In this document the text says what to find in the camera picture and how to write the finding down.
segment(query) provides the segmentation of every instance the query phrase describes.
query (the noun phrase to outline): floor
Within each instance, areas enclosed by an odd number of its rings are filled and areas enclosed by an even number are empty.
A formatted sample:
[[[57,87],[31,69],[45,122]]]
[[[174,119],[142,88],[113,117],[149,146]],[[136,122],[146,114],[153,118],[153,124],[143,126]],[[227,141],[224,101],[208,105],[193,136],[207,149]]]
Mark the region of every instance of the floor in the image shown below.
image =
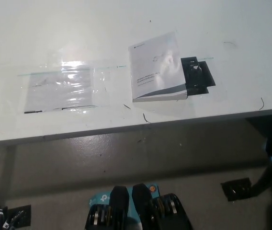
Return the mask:
[[[194,229],[272,229],[272,189],[227,202],[220,183],[268,162],[247,121],[175,125],[0,148],[0,205],[32,205],[26,229],[83,230],[89,199],[114,185],[156,182],[175,193]]]

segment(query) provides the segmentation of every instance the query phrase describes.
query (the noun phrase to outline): black plastic piece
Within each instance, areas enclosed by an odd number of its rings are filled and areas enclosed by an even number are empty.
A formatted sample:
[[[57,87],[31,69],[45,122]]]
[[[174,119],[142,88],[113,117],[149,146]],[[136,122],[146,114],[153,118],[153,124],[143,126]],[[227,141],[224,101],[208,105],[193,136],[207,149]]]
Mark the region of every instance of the black plastic piece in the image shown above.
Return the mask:
[[[197,57],[181,58],[189,96],[208,93],[207,87],[215,86],[215,81],[205,61]]]
[[[167,194],[152,199],[149,203],[151,214],[150,229],[192,230],[185,210],[175,194]]]
[[[129,194],[124,186],[115,186],[108,205],[93,205],[89,210],[85,230],[124,230]]]
[[[152,199],[150,190],[145,184],[136,184],[133,186],[132,198],[135,205],[136,212],[139,215],[142,229],[150,229],[150,213],[148,210],[148,205]]]
[[[16,229],[28,227],[31,225],[31,216],[32,216],[32,209],[31,205],[26,205],[22,207],[15,207],[8,209],[8,216],[17,216],[18,213],[22,212],[20,218],[16,219],[14,227]]]
[[[221,183],[221,186],[228,201],[242,200],[251,197],[251,181],[249,178],[228,181]]]

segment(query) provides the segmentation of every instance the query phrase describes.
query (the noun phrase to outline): instruction manual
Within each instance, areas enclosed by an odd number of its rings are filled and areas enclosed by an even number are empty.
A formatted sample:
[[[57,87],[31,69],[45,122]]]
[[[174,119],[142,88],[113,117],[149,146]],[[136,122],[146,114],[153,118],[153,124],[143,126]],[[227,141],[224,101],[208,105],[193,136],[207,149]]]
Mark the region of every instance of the instruction manual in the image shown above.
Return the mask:
[[[187,98],[174,32],[130,46],[129,56],[133,102]]]

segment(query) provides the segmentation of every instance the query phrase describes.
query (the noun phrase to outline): logo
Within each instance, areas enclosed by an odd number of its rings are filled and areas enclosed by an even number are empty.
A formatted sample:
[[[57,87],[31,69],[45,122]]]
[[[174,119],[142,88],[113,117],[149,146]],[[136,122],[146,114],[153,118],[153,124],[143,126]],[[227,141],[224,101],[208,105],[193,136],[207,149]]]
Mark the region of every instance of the logo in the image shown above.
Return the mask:
[[[102,202],[104,202],[104,200],[106,200],[106,199],[109,199],[109,196],[103,195],[102,198],[101,198],[100,200],[101,200]]]
[[[156,192],[157,188],[154,185],[150,185],[149,190],[151,193]]]

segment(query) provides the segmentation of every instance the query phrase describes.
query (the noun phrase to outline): concrete floor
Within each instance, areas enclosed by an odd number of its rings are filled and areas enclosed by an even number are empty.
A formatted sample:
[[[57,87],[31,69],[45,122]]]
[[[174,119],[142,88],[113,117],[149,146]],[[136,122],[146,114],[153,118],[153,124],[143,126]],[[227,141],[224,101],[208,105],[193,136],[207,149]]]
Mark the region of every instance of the concrete floor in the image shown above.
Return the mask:
[[[220,183],[257,181],[265,139],[245,120],[188,124],[0,148],[0,205],[32,205],[27,229],[85,227],[88,201],[114,185],[156,182],[195,229],[272,229],[272,190],[227,202]]]

